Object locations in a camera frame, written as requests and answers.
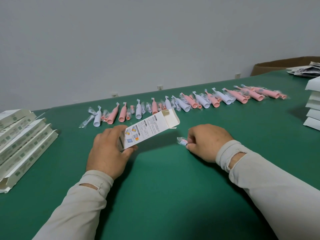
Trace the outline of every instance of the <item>person's left hand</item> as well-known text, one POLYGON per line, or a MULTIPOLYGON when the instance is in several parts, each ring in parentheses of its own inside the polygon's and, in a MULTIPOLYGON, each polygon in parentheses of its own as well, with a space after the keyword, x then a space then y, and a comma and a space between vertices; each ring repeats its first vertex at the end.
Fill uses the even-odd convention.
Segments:
POLYGON ((118 138, 126 128, 126 125, 117 125, 112 129, 105 129, 94 138, 86 171, 98 170, 106 173, 113 180, 123 173, 131 154, 138 149, 138 146, 134 145, 122 153, 119 151, 118 138))

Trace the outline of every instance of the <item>hand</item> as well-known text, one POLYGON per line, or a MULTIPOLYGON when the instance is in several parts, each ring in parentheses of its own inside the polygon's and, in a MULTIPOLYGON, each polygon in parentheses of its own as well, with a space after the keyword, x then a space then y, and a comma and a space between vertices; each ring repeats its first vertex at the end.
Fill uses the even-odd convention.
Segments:
POLYGON ((201 124, 189 129, 186 148, 204 161, 214 163, 220 148, 232 140, 232 136, 225 129, 201 124))
POLYGON ((106 173, 113 180, 123 173, 131 154, 138 149, 134 145, 125 149, 122 153, 119 151, 118 138, 126 128, 126 125, 118 125, 112 129, 105 129, 103 133, 94 138, 86 171, 98 170, 106 173))

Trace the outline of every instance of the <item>person's left arm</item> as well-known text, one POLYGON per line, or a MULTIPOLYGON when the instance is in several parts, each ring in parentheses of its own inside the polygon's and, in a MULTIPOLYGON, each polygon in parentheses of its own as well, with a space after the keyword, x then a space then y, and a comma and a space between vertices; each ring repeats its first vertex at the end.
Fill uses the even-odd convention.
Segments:
POLYGON ((63 202, 42 226, 33 240, 87 240, 94 239, 100 211, 106 207, 106 196, 119 177, 137 146, 122 153, 118 137, 125 125, 106 129, 98 134, 90 151, 86 173, 72 186, 63 202))

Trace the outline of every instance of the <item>brown cardboard box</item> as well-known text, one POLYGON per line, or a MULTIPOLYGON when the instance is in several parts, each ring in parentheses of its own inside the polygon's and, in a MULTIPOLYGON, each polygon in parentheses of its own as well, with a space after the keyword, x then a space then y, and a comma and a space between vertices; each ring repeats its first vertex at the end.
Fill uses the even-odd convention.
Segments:
POLYGON ((284 60, 274 60, 258 63, 254 65, 250 76, 256 76, 271 71, 283 70, 289 67, 307 66, 311 61, 320 62, 320 56, 302 56, 284 60))

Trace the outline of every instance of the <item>sleeve cuff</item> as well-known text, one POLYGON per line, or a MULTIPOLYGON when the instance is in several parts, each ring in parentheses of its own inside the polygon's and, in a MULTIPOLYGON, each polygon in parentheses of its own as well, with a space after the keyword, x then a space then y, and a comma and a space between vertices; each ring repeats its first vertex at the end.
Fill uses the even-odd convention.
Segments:
POLYGON ((239 152, 249 153, 251 150, 239 141, 231 140, 224 144, 217 153, 216 163, 227 173, 230 172, 229 164, 234 155, 239 152))
POLYGON ((80 181, 76 183, 76 185, 81 184, 91 184, 95 186, 98 189, 98 192, 106 198, 113 185, 113 179, 104 172, 89 170, 82 176, 80 181))

